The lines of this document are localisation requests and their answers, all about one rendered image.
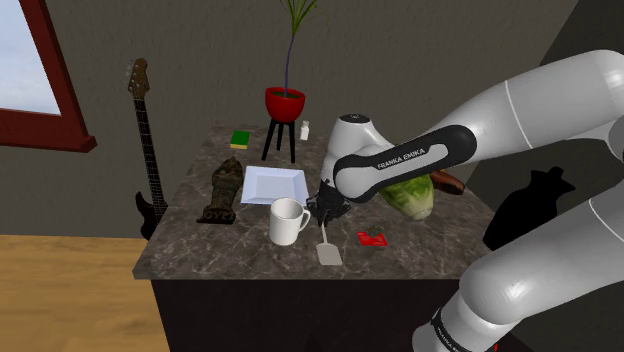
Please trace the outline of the white mug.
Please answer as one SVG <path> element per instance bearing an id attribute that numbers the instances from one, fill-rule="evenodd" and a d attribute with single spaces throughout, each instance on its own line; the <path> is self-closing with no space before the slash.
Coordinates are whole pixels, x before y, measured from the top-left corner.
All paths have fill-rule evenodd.
<path id="1" fill-rule="evenodd" d="M 269 238 L 279 246 L 292 245 L 307 226 L 311 213 L 297 200 L 279 198 L 270 206 Z"/>

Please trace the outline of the grey spatula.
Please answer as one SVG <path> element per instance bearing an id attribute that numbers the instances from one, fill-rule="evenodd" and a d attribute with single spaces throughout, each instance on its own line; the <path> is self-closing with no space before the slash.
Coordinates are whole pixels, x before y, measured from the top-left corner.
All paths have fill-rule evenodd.
<path id="1" fill-rule="evenodd" d="M 323 266 L 341 266 L 343 264 L 338 247 L 328 241 L 325 225 L 321 224 L 323 242 L 316 246 L 319 263 Z"/>

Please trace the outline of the red card with keys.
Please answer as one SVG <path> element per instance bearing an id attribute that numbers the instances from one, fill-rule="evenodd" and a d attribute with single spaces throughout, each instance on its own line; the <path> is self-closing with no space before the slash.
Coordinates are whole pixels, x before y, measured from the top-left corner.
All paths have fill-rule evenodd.
<path id="1" fill-rule="evenodd" d="M 364 232 L 357 233 L 362 246 L 386 246 L 387 241 L 379 226 L 372 226 Z"/>

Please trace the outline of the white square plate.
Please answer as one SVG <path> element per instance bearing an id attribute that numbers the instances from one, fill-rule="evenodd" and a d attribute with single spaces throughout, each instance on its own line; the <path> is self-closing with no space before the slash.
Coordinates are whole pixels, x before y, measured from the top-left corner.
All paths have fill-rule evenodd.
<path id="1" fill-rule="evenodd" d="M 247 166 L 242 204 L 271 205 L 280 198 L 292 198 L 304 205 L 309 197 L 303 170 Z"/>

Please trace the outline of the green lettuce head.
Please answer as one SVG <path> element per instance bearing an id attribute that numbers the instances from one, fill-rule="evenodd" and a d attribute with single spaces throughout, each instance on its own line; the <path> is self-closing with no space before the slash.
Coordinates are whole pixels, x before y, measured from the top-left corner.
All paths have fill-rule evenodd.
<path id="1" fill-rule="evenodd" d="M 394 209 L 414 219 L 428 217 L 434 206 L 434 186 L 428 175 L 388 186 L 379 191 Z"/>

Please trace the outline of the dark marble-top cabinet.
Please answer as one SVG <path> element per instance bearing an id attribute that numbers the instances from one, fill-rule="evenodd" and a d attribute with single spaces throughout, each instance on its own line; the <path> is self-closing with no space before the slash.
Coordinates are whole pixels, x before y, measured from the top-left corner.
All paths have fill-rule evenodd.
<path id="1" fill-rule="evenodd" d="M 486 253 L 492 211 L 471 192 L 437 193 L 432 214 L 405 217 L 383 199 L 354 205 L 326 228 L 341 266 L 319 263 L 321 229 L 310 223 L 290 246 L 269 240 L 270 209 L 236 201 L 231 225 L 197 223 L 211 199 L 211 176 L 234 156 L 245 166 L 300 169 L 319 186 L 324 137 L 268 151 L 252 128 L 246 150 L 213 127 L 199 148 L 134 276 L 151 282 L 170 352 L 411 352 L 401 342 L 457 291 L 467 266 Z M 357 233 L 379 226 L 386 246 L 362 246 Z"/>

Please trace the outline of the dark bronze statue figure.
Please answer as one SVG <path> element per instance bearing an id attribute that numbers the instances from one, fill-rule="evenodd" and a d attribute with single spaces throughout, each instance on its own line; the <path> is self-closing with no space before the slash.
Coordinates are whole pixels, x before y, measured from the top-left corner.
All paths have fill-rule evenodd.
<path id="1" fill-rule="evenodd" d="M 196 220 L 197 223 L 231 225 L 236 220 L 232 209 L 237 192 L 244 181 L 241 163 L 234 157 L 225 160 L 212 174 L 211 202 Z"/>

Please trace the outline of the red potted plant on stand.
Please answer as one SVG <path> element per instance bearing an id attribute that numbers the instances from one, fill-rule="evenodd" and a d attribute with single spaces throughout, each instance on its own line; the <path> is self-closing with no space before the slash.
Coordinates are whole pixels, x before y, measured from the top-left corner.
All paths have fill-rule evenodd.
<path id="1" fill-rule="evenodd" d="M 265 107 L 271 120 L 266 135 L 261 160 L 265 161 L 271 146 L 275 129 L 278 129 L 276 149 L 281 149 L 284 127 L 288 127 L 290 162 L 296 161 L 295 121 L 300 117 L 306 102 L 306 95 L 290 87 L 289 68 L 292 47 L 296 35 L 305 21 L 318 16 L 325 16 L 324 12 L 312 15 L 317 8 L 318 0 L 279 0 L 290 19 L 290 41 L 285 61 L 284 82 L 281 87 L 269 87 L 265 90 Z"/>

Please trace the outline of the brown leather shoe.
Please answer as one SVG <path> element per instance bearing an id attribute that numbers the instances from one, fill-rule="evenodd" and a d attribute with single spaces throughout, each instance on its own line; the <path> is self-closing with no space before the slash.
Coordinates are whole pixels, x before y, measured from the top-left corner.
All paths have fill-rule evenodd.
<path id="1" fill-rule="evenodd" d="M 433 187 L 442 192 L 452 195 L 462 195 L 465 185 L 459 179 L 445 172 L 445 170 L 434 171 L 429 174 Z"/>

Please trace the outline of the dark bass guitar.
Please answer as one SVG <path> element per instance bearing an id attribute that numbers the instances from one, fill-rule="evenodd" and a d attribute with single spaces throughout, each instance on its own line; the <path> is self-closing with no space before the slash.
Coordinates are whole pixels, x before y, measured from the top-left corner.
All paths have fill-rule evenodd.
<path id="1" fill-rule="evenodd" d="M 140 233 L 143 238 L 150 240 L 156 227 L 162 219 L 168 204 L 163 196 L 158 164 L 145 104 L 145 95 L 150 90 L 149 80 L 147 77 L 147 67 L 148 63 L 144 58 L 130 60 L 130 64 L 127 67 L 126 77 L 128 78 L 127 90 L 133 96 L 137 126 L 152 199 L 152 202 L 149 203 L 144 199 L 141 192 L 137 192 L 135 194 L 135 203 L 137 210 L 143 216 L 143 224 L 141 225 Z"/>

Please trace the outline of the red framed window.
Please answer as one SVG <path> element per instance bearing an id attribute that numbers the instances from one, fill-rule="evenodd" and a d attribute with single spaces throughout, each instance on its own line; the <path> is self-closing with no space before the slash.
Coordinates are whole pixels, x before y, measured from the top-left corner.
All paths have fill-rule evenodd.
<path id="1" fill-rule="evenodd" d="M 45 0 L 0 0 L 0 146 L 87 153 L 87 131 Z"/>

